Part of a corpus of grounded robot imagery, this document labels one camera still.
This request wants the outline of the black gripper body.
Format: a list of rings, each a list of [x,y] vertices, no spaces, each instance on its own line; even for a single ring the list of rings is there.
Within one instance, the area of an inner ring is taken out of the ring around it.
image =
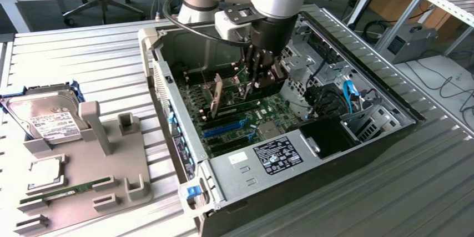
[[[281,53],[289,43],[298,17],[298,15],[286,19],[269,17],[254,21],[250,30],[253,45],[273,53]]]

